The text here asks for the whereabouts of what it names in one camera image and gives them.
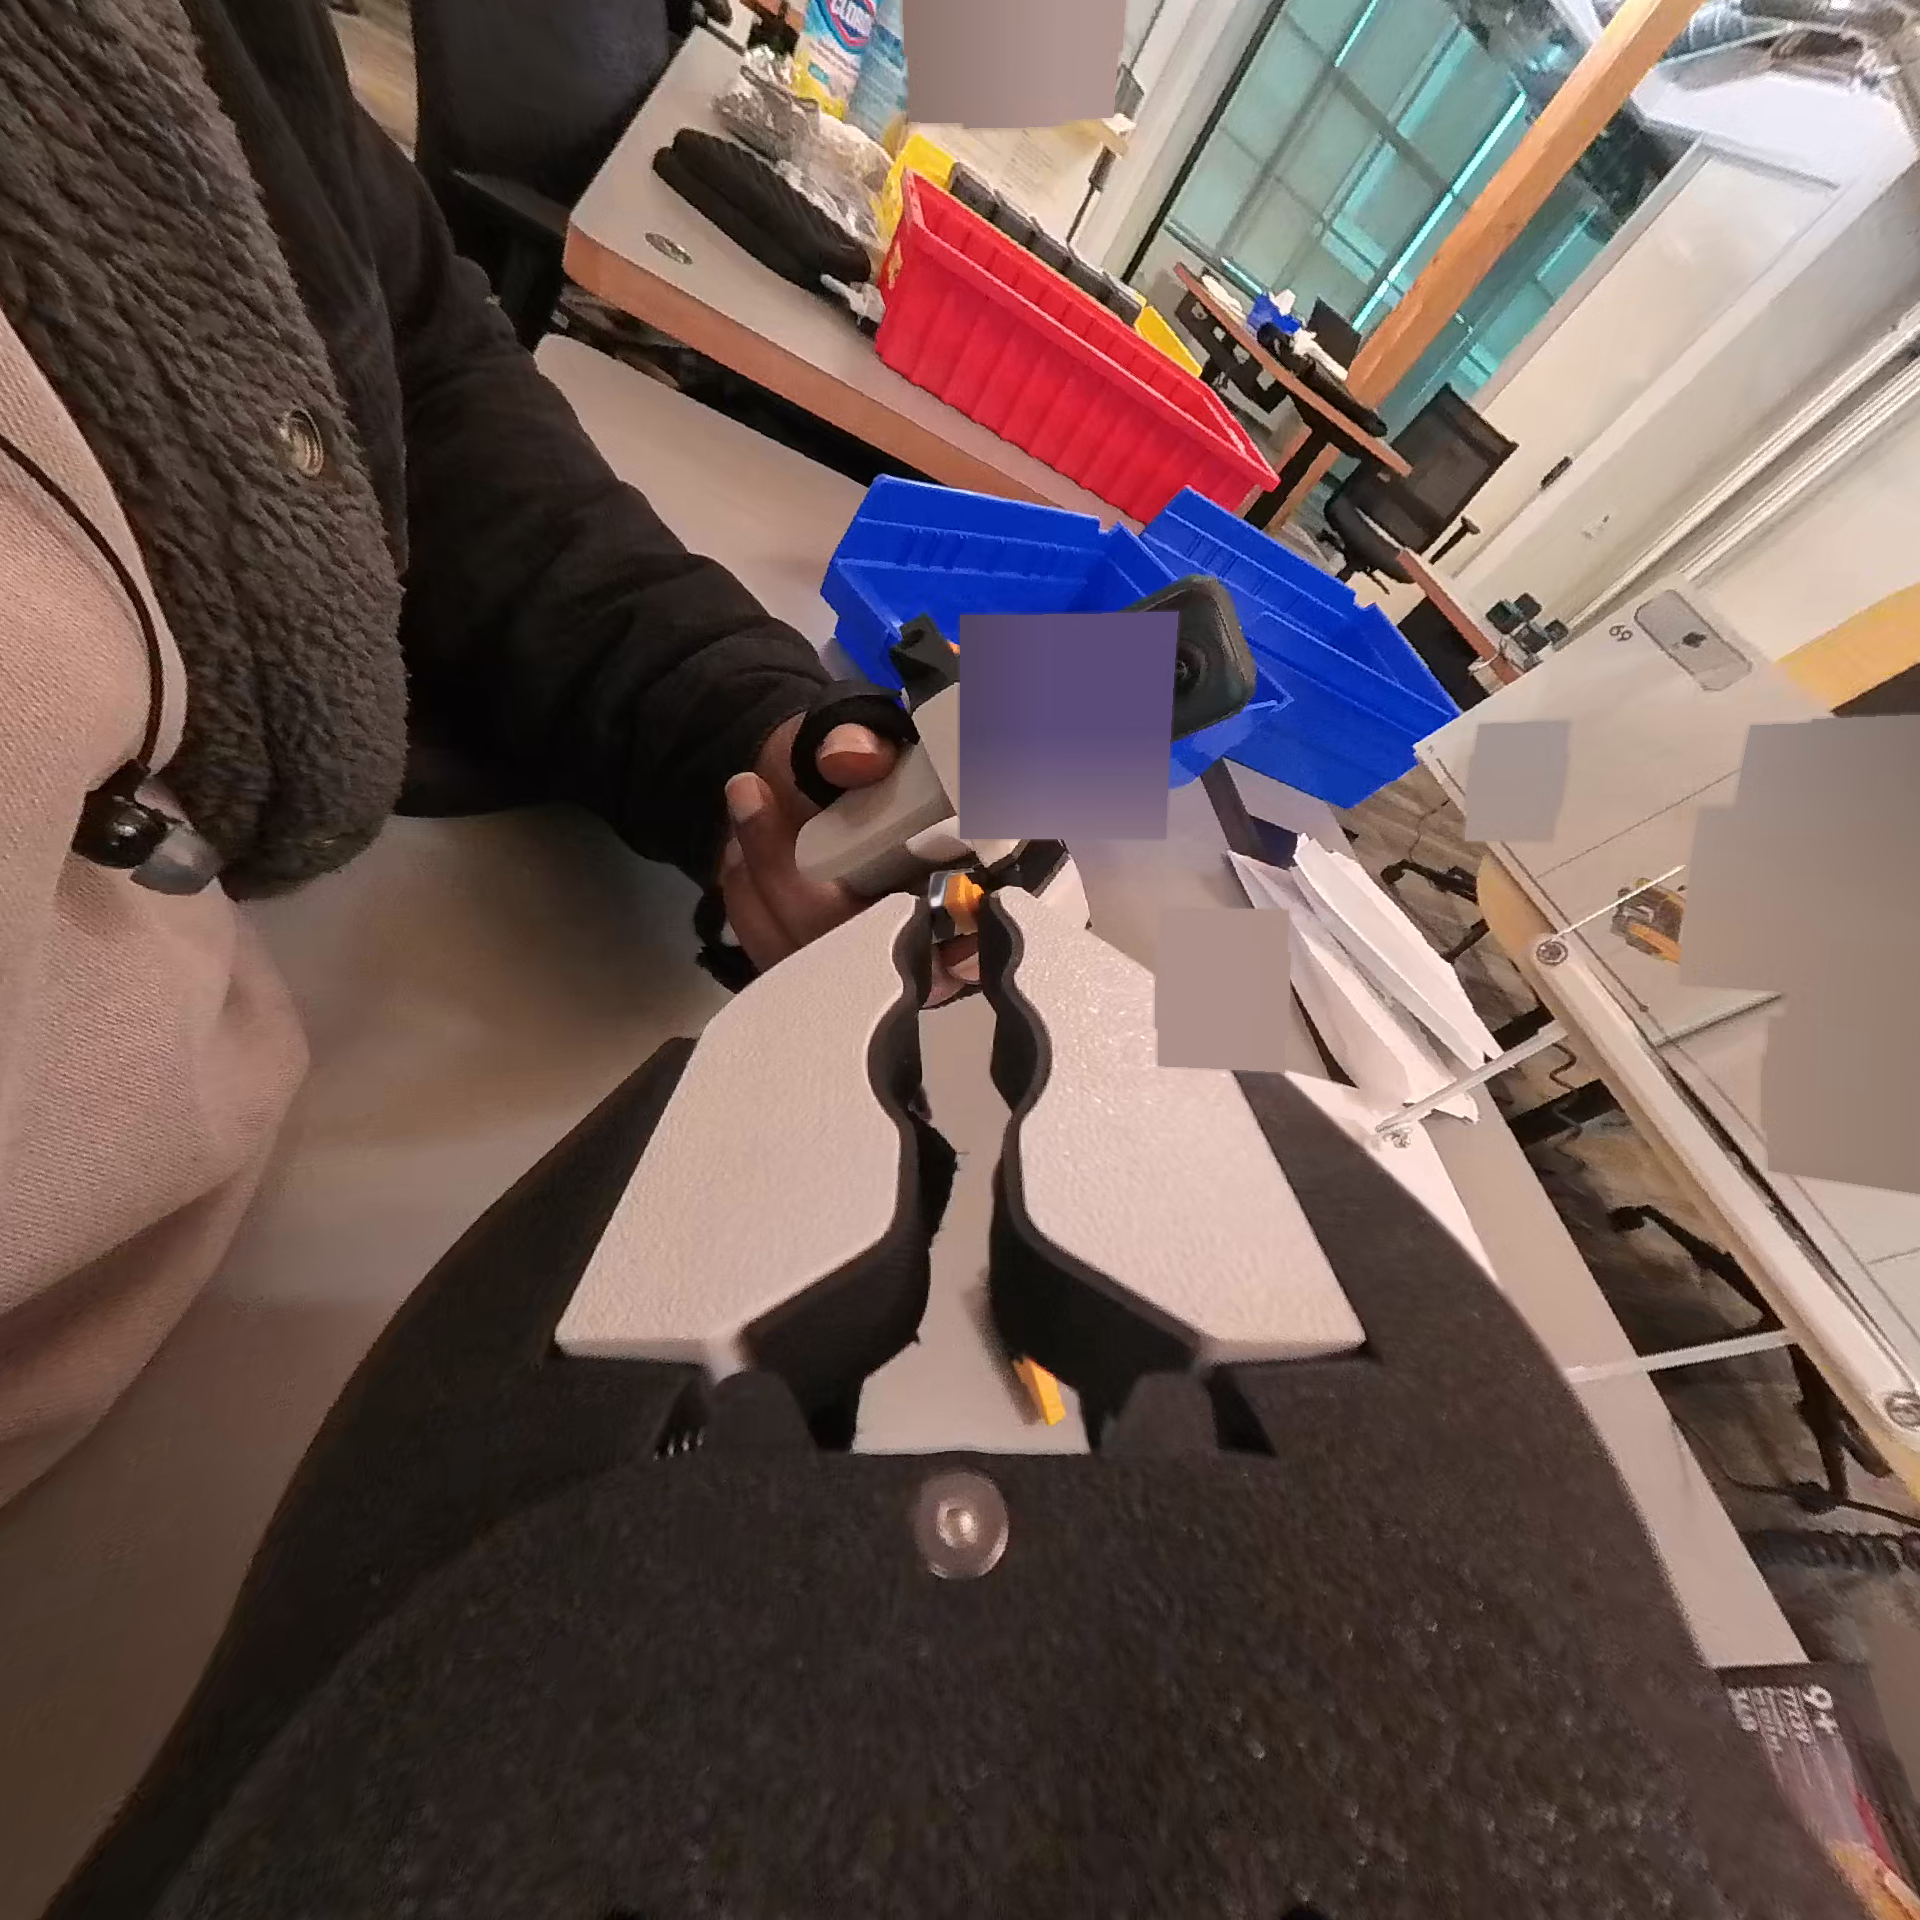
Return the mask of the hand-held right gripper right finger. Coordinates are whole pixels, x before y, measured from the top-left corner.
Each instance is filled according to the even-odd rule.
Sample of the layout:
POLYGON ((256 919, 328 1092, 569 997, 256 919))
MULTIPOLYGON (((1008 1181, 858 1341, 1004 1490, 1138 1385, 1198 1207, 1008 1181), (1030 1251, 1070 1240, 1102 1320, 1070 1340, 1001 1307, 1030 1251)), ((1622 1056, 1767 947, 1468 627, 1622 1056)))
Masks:
POLYGON ((1157 983, 1044 901, 988 901, 980 991, 1008 1120, 988 1293, 1090 1444, 1150 1377, 1344 1360, 1365 1333, 1238 1080, 1162 1067, 1157 983))

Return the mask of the person's left forearm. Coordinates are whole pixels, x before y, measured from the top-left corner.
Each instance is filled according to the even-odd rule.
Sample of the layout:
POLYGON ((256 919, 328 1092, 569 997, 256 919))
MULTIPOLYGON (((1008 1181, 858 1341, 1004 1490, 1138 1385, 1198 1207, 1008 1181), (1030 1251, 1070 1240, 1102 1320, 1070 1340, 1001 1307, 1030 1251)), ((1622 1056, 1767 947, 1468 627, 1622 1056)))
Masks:
POLYGON ((465 755, 713 881, 725 789, 821 658, 615 475, 470 264, 429 252, 385 299, 413 696, 465 755))

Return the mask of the lego instruction booklet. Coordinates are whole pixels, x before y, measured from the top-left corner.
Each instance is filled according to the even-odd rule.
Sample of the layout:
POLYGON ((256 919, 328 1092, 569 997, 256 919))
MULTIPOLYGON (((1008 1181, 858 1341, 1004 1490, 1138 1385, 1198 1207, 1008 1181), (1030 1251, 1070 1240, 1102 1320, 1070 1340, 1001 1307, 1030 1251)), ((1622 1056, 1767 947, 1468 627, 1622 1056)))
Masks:
POLYGON ((1917 1812, 1871 1679, 1855 1664, 1720 1667, 1734 1722, 1863 1915, 1917 1915, 1917 1812))

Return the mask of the person's left hand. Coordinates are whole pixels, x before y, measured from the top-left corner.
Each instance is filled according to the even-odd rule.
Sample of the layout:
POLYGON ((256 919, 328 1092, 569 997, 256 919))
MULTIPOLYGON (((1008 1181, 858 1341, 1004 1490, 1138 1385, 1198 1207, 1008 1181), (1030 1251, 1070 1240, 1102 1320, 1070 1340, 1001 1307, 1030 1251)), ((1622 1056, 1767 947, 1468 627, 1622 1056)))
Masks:
MULTIPOLYGON (((726 844, 718 864, 718 892, 735 945, 758 971, 821 943, 852 921, 872 901, 840 881, 806 881, 797 868, 797 840, 815 808, 793 778, 793 743, 800 716, 784 721, 758 747, 750 772, 726 783, 726 844)), ((896 745, 877 735, 842 725, 817 749, 817 772, 836 792, 880 784, 892 775, 896 745)), ((929 963, 928 1009, 978 985, 975 938, 937 945, 929 963)))

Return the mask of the blue plastic bin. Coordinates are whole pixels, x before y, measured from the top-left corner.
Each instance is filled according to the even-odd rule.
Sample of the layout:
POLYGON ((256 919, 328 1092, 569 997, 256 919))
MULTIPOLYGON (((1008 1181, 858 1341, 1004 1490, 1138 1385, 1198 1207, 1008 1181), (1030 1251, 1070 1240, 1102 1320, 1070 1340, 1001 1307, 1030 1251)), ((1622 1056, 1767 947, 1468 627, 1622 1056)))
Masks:
POLYGON ((1144 528, 1175 573, 1208 573, 1231 595, 1241 631, 1279 712, 1231 752, 1237 764, 1349 809, 1402 779, 1420 743, 1458 707, 1383 611, 1193 490, 1144 528))
POLYGON ((880 479, 831 551, 822 602, 855 679, 896 692, 892 651, 917 617, 958 640, 961 616, 1112 612, 1191 576, 1225 585, 1217 564, 1177 546, 1189 525, 1221 535, 1237 520, 1184 490, 1132 532, 1008 497, 880 479))

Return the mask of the white paper sheets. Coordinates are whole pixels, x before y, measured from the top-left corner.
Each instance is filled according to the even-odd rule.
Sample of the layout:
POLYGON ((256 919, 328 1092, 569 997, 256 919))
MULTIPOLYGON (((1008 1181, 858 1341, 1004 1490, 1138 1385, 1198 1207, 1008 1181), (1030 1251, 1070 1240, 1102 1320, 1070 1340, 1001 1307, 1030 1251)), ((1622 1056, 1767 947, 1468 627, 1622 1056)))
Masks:
POLYGON ((1391 1113, 1436 1097, 1500 1055, 1454 970, 1349 852, 1305 837, 1274 867, 1228 864, 1247 904, 1288 924, 1288 978, 1326 1055, 1391 1113))

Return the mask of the red plastic bin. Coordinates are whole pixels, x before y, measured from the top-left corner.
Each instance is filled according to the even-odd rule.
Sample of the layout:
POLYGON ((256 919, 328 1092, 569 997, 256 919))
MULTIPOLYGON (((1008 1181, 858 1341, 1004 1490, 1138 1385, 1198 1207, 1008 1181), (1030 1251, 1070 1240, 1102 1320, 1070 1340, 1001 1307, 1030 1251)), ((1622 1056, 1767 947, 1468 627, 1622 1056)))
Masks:
POLYGON ((924 177, 880 265, 877 359, 1122 517, 1241 513, 1278 474, 1198 378, 924 177))

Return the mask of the white side table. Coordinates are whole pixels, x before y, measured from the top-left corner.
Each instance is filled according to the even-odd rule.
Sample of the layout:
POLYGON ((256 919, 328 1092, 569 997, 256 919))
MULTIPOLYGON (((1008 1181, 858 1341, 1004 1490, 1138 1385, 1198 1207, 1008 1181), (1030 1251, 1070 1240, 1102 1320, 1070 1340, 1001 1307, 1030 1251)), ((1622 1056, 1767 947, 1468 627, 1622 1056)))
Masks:
POLYGON ((1916 1488, 1916 717, 1837 716, 1688 579, 1628 595, 1424 743, 1554 804, 1478 832, 1511 954, 1716 1244, 1916 1488), (1632 625, 1688 585, 1752 656, 1701 692, 1632 625))

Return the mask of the grey phone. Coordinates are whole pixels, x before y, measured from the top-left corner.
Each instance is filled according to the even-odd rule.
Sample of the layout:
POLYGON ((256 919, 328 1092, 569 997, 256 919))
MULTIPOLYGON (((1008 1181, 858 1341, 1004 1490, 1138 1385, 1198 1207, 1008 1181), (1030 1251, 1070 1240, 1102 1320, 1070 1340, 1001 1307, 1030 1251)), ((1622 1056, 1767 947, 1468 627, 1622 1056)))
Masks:
POLYGON ((1630 611, 1633 629, 1701 692, 1722 692, 1749 679, 1752 656, 1688 587, 1661 587, 1630 611))

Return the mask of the wood-edged grey desk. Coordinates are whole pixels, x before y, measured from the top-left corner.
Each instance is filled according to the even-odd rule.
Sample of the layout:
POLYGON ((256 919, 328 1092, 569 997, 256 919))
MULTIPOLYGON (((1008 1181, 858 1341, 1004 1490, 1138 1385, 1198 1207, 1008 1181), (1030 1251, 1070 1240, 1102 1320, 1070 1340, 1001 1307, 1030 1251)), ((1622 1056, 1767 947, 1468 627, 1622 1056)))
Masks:
POLYGON ((673 52, 569 216, 567 274, 925 481, 1117 522, 1111 503, 888 370, 846 312, 765 269, 655 173, 673 133, 719 131, 713 98, 738 61, 710 33, 673 52))

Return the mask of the black fabric bundle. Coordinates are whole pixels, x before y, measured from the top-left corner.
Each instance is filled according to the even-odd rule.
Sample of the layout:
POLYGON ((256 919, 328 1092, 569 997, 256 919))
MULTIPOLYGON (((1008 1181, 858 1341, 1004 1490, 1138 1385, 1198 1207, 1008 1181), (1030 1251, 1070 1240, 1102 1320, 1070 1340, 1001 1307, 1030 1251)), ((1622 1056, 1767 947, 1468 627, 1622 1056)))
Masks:
POLYGON ((655 177, 761 268, 822 296, 872 284, 872 257, 777 168, 728 137, 684 129, 654 154, 655 177))

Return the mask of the crumpled foil wrapper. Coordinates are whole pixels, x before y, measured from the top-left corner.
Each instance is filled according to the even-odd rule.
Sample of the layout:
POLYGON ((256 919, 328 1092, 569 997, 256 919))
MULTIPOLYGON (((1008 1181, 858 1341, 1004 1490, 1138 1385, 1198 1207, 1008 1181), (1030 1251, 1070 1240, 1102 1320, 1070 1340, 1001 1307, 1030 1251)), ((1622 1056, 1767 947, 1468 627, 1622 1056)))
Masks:
POLYGON ((874 201, 894 164, 882 144, 793 92, 789 66, 761 61, 761 52, 752 50, 713 97, 719 125, 772 162, 784 180, 822 201, 874 201))

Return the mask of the wipes canister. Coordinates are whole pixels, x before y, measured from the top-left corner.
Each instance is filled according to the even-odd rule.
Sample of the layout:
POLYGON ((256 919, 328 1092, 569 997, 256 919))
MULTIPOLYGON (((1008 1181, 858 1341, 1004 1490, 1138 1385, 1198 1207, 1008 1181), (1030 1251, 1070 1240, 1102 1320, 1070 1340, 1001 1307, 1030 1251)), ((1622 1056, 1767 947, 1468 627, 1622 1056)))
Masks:
POLYGON ((805 104, 888 147, 905 124, 905 4, 806 3, 790 58, 805 104))

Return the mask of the person's torso in fleece jacket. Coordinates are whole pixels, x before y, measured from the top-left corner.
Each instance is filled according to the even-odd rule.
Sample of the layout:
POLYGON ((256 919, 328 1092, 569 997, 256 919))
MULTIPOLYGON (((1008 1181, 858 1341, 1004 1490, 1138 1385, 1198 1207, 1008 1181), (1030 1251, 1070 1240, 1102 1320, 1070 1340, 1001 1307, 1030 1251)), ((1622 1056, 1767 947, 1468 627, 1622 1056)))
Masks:
POLYGON ((4 1505, 223 1264, 306 1040, 244 895, 399 795, 404 466, 385 299, 450 252, 312 4, 4 4, 4 1505), (70 856, 124 761, 223 857, 70 856))

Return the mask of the black drawstring toggle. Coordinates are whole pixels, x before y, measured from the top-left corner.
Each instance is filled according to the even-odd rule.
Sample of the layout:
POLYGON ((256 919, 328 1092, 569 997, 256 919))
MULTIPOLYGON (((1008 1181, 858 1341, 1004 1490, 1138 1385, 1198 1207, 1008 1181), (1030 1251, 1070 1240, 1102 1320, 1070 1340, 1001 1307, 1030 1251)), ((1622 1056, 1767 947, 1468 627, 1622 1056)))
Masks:
POLYGON ((221 876, 223 857, 188 819, 149 795, 151 775, 144 761, 128 760, 93 786, 70 856, 152 897, 196 897, 221 876))

